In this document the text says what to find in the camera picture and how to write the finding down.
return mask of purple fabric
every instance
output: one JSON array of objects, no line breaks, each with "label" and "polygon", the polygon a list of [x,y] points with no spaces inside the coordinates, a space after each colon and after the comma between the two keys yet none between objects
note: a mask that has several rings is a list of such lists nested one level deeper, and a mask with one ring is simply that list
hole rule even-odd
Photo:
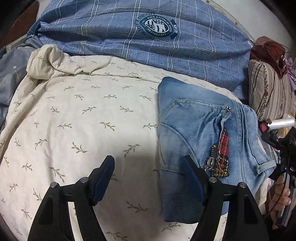
[{"label": "purple fabric", "polygon": [[291,89],[294,91],[296,90],[296,74],[294,71],[294,63],[292,58],[286,59],[286,66],[287,66],[287,74],[289,76]]}]

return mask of pillow logo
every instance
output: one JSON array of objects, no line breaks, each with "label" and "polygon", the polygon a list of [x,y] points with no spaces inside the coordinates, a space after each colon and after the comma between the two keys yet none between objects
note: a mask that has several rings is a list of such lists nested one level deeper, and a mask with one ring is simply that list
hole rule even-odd
[{"label": "pillow logo", "polygon": [[173,19],[169,21],[156,14],[144,13],[136,19],[135,24],[139,32],[147,37],[170,37],[174,39],[179,33]]}]

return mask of brown bag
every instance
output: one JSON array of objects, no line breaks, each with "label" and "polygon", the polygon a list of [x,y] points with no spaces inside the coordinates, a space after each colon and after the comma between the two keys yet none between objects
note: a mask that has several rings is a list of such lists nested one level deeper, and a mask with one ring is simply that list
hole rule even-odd
[{"label": "brown bag", "polygon": [[263,36],[256,40],[250,59],[259,59],[270,64],[281,79],[286,72],[285,48],[278,42]]}]

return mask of plastic roll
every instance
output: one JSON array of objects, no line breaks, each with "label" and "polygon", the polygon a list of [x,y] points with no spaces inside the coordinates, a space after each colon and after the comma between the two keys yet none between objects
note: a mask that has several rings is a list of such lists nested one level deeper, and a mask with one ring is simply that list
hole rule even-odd
[{"label": "plastic roll", "polygon": [[273,120],[271,124],[268,124],[268,126],[271,130],[276,130],[286,127],[292,127],[295,124],[295,119],[289,115],[289,118]]}]

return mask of striped cushion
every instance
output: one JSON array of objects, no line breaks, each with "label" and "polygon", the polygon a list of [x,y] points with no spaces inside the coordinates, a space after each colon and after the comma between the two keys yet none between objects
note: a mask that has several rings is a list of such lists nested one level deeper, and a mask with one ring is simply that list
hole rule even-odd
[{"label": "striped cushion", "polygon": [[249,80],[249,105],[259,121],[280,119],[293,111],[295,95],[287,74],[279,79],[269,64],[252,59]]}]

